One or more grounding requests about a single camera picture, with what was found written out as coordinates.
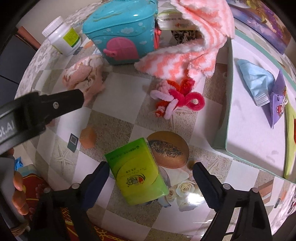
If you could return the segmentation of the person left hand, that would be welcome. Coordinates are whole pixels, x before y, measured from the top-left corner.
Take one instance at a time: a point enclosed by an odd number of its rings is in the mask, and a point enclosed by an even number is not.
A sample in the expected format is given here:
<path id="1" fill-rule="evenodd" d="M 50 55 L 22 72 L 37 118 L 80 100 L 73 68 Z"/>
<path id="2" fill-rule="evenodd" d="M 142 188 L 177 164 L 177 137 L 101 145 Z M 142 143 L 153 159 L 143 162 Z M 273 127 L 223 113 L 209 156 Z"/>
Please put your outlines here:
<path id="1" fill-rule="evenodd" d="M 15 192 L 12 197 L 12 203 L 18 213 L 25 216 L 29 213 L 29 207 L 26 203 L 26 195 L 23 191 L 23 177 L 18 171 L 14 172 L 13 184 Z"/>

